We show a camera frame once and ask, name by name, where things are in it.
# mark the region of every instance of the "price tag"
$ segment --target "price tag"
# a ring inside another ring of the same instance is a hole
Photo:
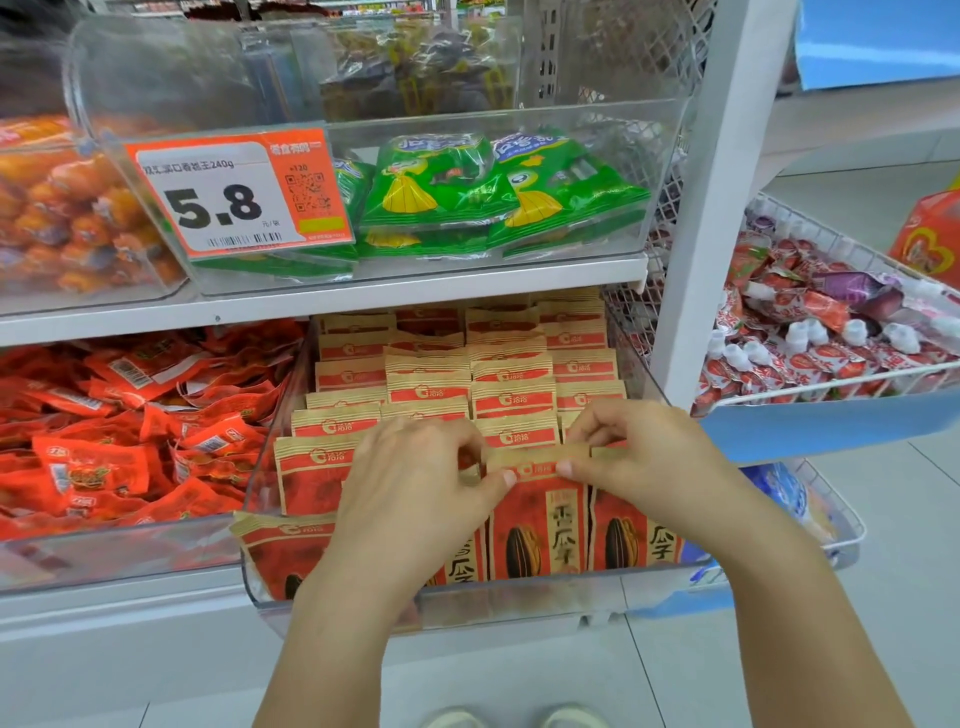
[[[126,147],[187,257],[353,242],[322,129]]]

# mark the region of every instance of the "shoe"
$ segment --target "shoe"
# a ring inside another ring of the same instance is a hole
[[[433,718],[423,728],[487,728],[487,724],[473,713],[457,708]]]
[[[610,728],[610,724],[586,708],[564,705],[547,717],[542,728]]]

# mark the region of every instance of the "white shelf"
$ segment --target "white shelf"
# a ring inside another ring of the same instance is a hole
[[[778,99],[755,191],[788,164],[830,144],[960,129],[960,78],[809,91]]]
[[[167,328],[234,324],[315,313],[623,283],[644,280],[646,272],[646,255],[632,254],[405,275],[218,298],[203,297],[188,282],[179,292],[160,301],[2,316],[0,343],[3,346],[37,344]]]

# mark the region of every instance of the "left hand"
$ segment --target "left hand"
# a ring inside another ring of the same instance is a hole
[[[479,462],[483,443],[468,420],[398,418],[371,429],[353,454],[330,546],[303,587],[337,571],[348,588],[376,584],[376,598],[399,613],[516,483],[511,471],[460,480],[458,452]]]

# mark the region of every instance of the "price number 5.8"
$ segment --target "price number 5.8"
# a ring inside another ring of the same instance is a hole
[[[171,209],[180,216],[177,224],[190,230],[206,228],[213,222],[214,217],[220,225],[233,225],[233,218],[249,222],[263,213],[260,205],[253,201],[253,190],[245,184],[228,184],[224,187],[224,198],[230,203],[229,212],[214,212],[213,217],[206,207],[194,202],[199,200],[200,196],[193,187],[164,190],[163,195]]]

